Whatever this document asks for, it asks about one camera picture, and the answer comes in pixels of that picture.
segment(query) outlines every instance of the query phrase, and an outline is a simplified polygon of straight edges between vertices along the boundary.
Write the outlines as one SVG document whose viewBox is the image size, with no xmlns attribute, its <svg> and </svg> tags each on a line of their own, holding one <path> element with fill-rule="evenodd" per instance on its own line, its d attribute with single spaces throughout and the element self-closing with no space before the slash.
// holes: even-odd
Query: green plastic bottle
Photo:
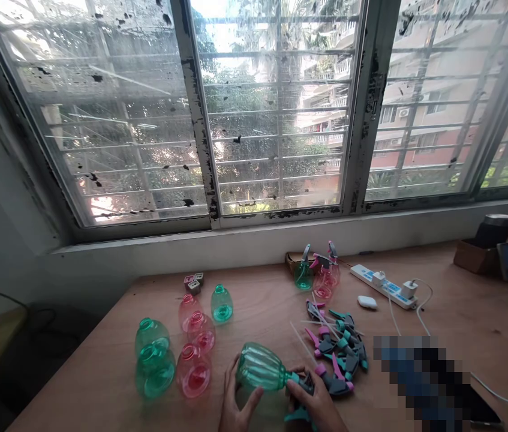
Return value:
<svg viewBox="0 0 508 432">
<path fill-rule="evenodd" d="M 212 317 L 218 322 L 225 322 L 230 319 L 234 312 L 232 297 L 223 285 L 217 285 L 212 293 Z"/>
<path fill-rule="evenodd" d="M 136 340 L 134 342 L 136 357 L 140 355 L 142 349 L 148 344 L 156 345 L 158 354 L 164 355 L 170 349 L 170 334 L 160 321 L 144 318 L 140 321 L 140 326 L 136 332 Z"/>
<path fill-rule="evenodd" d="M 277 391 L 285 387 L 289 379 L 299 381 L 297 374 L 286 370 L 276 354 L 255 342 L 247 342 L 242 348 L 236 380 L 243 385 Z"/>
<path fill-rule="evenodd" d="M 176 374 L 176 360 L 172 351 L 160 351 L 156 344 L 146 345 L 136 364 L 136 389 L 146 399 L 154 399 L 172 384 Z"/>
<path fill-rule="evenodd" d="M 294 270 L 294 283 L 302 290 L 307 291 L 312 289 L 314 284 L 314 271 L 309 268 L 308 252 L 310 245 L 306 246 L 303 252 L 302 260 L 296 266 Z"/>
</svg>

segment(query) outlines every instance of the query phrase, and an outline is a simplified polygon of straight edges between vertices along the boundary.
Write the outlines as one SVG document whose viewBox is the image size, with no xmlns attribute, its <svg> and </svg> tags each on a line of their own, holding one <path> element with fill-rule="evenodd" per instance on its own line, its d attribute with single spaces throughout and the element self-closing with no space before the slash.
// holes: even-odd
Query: spray bottle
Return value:
<svg viewBox="0 0 508 432">
<path fill-rule="evenodd" d="M 333 242 L 330 240 L 328 243 L 327 255 L 330 258 L 330 261 L 336 264 L 330 268 L 332 272 L 332 278 L 335 280 L 336 286 L 339 284 L 339 266 L 338 264 L 338 252 L 336 251 L 336 246 L 334 246 Z"/>
<path fill-rule="evenodd" d="M 319 298 L 328 300 L 333 295 L 333 289 L 336 288 L 339 283 L 339 279 L 337 281 L 334 279 L 331 267 L 338 265 L 329 258 L 324 257 L 324 255 L 314 254 L 314 258 L 315 261 L 310 268 L 321 264 L 320 270 L 318 271 L 314 281 L 314 292 Z"/>
<path fill-rule="evenodd" d="M 294 271 L 294 283 L 300 290 L 307 291 L 312 289 L 314 283 L 314 271 L 309 268 L 308 261 L 309 245 L 303 251 L 302 261 L 297 265 Z"/>
</svg>

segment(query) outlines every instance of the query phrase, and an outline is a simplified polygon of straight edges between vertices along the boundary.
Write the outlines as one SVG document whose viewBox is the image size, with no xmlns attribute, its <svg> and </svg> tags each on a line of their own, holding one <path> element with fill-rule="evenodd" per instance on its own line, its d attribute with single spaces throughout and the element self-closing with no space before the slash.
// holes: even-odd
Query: hand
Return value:
<svg viewBox="0 0 508 432">
<path fill-rule="evenodd" d="M 297 383 L 288 380 L 287 387 L 291 395 L 308 410 L 319 432 L 347 432 L 347 428 L 340 417 L 338 410 L 333 405 L 330 393 L 326 389 L 324 381 L 318 375 L 306 367 L 300 366 L 292 369 L 297 374 L 310 375 L 314 382 L 314 395 L 306 393 Z"/>
<path fill-rule="evenodd" d="M 262 387 L 256 388 L 250 395 L 244 409 L 239 410 L 238 404 L 236 404 L 236 391 L 239 389 L 239 384 L 236 383 L 236 371 L 239 358 L 240 354 L 238 353 L 231 361 L 224 376 L 224 404 L 222 405 L 222 418 L 218 432 L 247 432 L 252 414 L 264 394 Z"/>
</svg>

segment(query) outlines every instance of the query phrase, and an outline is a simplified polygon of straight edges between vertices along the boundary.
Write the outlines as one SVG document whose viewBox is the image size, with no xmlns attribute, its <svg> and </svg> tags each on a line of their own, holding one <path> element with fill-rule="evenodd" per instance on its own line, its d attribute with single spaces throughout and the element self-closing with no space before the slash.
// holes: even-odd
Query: window sill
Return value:
<svg viewBox="0 0 508 432">
<path fill-rule="evenodd" d="M 348 255 L 471 237 L 483 216 L 493 212 L 508 213 L 508 200 L 72 245 L 49 257 L 94 254 L 140 275 L 264 265 L 281 262 L 285 252 L 307 243 L 325 252 L 330 239 L 340 255 Z"/>
</svg>

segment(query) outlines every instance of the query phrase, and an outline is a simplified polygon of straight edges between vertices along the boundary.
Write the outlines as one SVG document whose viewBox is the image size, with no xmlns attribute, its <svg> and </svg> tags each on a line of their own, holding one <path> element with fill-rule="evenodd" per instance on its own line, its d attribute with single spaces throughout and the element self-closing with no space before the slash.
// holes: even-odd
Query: plastic bottle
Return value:
<svg viewBox="0 0 508 432">
<path fill-rule="evenodd" d="M 302 260 L 294 270 L 294 283 L 302 291 L 311 290 L 314 283 L 314 271 L 309 268 L 308 252 L 309 245 L 306 246 Z"/>
<path fill-rule="evenodd" d="M 330 272 L 332 273 L 332 278 L 334 280 L 335 286 L 339 284 L 339 265 L 338 264 L 338 252 L 336 251 L 336 246 L 330 240 L 328 243 L 327 256 L 331 262 L 335 265 L 330 266 Z"/>
<path fill-rule="evenodd" d="M 242 348 L 236 380 L 243 385 L 277 391 L 285 387 L 288 379 L 299 381 L 297 374 L 286 370 L 276 354 L 255 342 Z"/>
<path fill-rule="evenodd" d="M 193 344 L 186 344 L 178 357 L 176 383 L 188 399 L 204 393 L 212 379 L 212 364 L 208 356 Z"/>
<path fill-rule="evenodd" d="M 188 323 L 186 333 L 188 342 L 196 345 L 202 354 L 207 354 L 216 343 L 216 329 L 214 323 L 202 312 L 194 312 Z"/>
<path fill-rule="evenodd" d="M 339 280 L 336 281 L 332 276 L 330 270 L 330 267 L 336 264 L 331 262 L 327 257 L 324 257 L 324 255 L 314 254 L 314 258 L 315 261 L 310 268 L 321 264 L 320 270 L 314 279 L 314 292 L 319 298 L 328 300 L 332 297 L 333 290 L 339 283 Z"/>
<path fill-rule="evenodd" d="M 178 308 L 178 322 L 180 323 L 180 328 L 184 331 L 184 333 L 188 331 L 188 324 L 190 323 L 190 318 L 194 312 L 203 313 L 204 310 L 196 297 L 192 294 L 186 294 L 182 298 L 182 302 Z"/>
<path fill-rule="evenodd" d="M 217 285 L 212 293 L 212 317 L 218 322 L 225 322 L 230 319 L 234 312 L 232 297 L 223 285 Z"/>
<path fill-rule="evenodd" d="M 159 355 L 164 355 L 170 349 L 170 334 L 160 321 L 144 318 L 140 321 L 140 326 L 136 332 L 136 340 L 134 341 L 136 357 L 148 344 L 156 345 Z"/>
<path fill-rule="evenodd" d="M 160 352 L 155 344 L 146 345 L 136 364 L 136 389 L 138 393 L 153 399 L 160 396 L 172 384 L 176 372 L 174 354 Z"/>
</svg>

